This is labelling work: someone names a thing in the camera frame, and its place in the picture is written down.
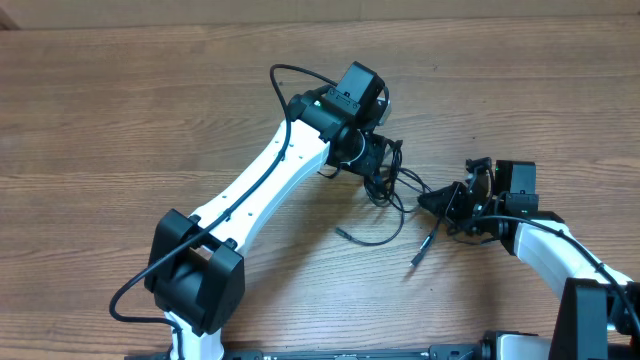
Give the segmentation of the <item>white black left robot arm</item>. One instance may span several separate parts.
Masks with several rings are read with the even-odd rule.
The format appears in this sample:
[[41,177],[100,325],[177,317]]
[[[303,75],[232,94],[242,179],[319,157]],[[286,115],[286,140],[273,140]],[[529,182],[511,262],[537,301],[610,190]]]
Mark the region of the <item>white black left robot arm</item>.
[[221,194],[188,216],[156,226],[144,279],[172,328],[170,359],[220,359],[221,329],[245,291],[251,243],[284,200],[323,166],[362,177],[374,201],[388,198],[382,163],[392,141],[375,134],[390,113],[384,81],[359,62],[338,82],[294,96],[263,152]]

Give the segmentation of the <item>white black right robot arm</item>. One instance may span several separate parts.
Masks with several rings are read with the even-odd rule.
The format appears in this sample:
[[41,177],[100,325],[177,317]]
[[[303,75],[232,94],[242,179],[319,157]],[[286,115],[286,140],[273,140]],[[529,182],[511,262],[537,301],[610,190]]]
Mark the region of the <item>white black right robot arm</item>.
[[636,359],[639,284],[583,246],[556,213],[539,208],[536,165],[481,158],[467,178],[423,193],[419,205],[449,235],[496,241],[530,266],[560,301],[550,338],[489,331],[478,344],[433,345],[431,359]]

